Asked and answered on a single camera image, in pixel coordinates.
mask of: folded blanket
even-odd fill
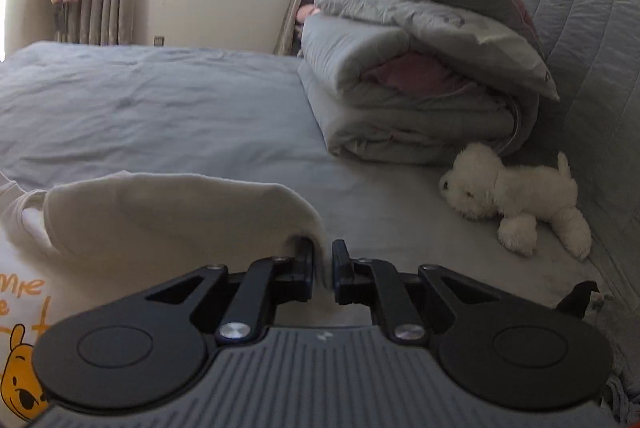
[[[308,62],[298,69],[329,153],[351,153],[368,161],[450,164],[469,141],[511,137],[514,116],[508,98],[478,98],[491,109],[423,109],[350,106],[326,90]]]
[[[470,141],[505,155],[524,143],[536,120],[538,96],[515,83],[487,77],[496,87],[508,84],[507,93],[500,93],[460,76],[431,94],[409,96],[375,81],[374,72],[426,49],[399,26],[324,13],[306,20],[300,79],[330,153],[448,164]]]
[[[517,87],[559,100],[545,62],[527,40],[491,18],[432,2],[316,0],[326,16],[404,30],[412,47],[504,93]],[[306,24],[314,18],[311,16]]]

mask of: white plush dog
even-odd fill
[[[533,255],[538,239],[536,219],[551,224],[578,260],[587,258],[591,251],[589,225],[575,207],[578,185],[563,153],[558,154],[557,170],[546,166],[507,168],[488,146],[470,144],[441,178],[440,192],[467,218],[503,215],[498,239],[510,251]]]

